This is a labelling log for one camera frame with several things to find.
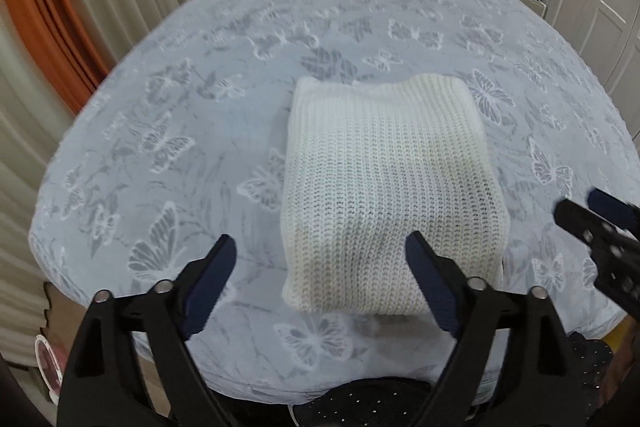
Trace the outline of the orange curtain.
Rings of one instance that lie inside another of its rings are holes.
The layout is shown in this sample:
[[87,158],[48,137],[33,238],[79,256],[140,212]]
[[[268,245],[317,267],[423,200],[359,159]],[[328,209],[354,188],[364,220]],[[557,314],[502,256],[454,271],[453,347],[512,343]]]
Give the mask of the orange curtain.
[[111,72],[75,0],[4,0],[24,47],[42,75],[75,114]]

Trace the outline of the cream pleated curtain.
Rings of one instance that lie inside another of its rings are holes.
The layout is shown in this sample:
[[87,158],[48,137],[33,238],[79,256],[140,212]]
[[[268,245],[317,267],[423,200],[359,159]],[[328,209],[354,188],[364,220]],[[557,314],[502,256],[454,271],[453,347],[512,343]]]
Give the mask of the cream pleated curtain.
[[1,0],[1,353],[33,366],[44,277],[27,242],[58,141],[129,50],[186,0]]

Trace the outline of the white knit sweater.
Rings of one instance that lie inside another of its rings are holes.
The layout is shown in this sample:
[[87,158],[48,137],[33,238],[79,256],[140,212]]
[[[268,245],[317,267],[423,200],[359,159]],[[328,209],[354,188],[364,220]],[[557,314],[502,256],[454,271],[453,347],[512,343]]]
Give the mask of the white knit sweater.
[[405,258],[413,232],[469,277],[499,282],[510,218],[465,82],[300,78],[280,230],[282,296],[300,312],[425,313]]

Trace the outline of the grey butterfly bed cover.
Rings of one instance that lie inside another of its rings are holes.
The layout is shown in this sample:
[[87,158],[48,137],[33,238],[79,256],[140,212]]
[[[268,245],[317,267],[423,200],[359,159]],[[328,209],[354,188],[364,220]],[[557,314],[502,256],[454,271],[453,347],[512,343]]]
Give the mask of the grey butterfly bed cover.
[[560,198],[639,198],[598,78],[518,0],[191,0],[66,132],[29,245],[78,303],[147,291],[221,235],[238,261],[189,343],[229,397],[298,404],[434,381],[452,347],[405,260],[419,231],[470,277],[548,291],[564,329],[623,310]]

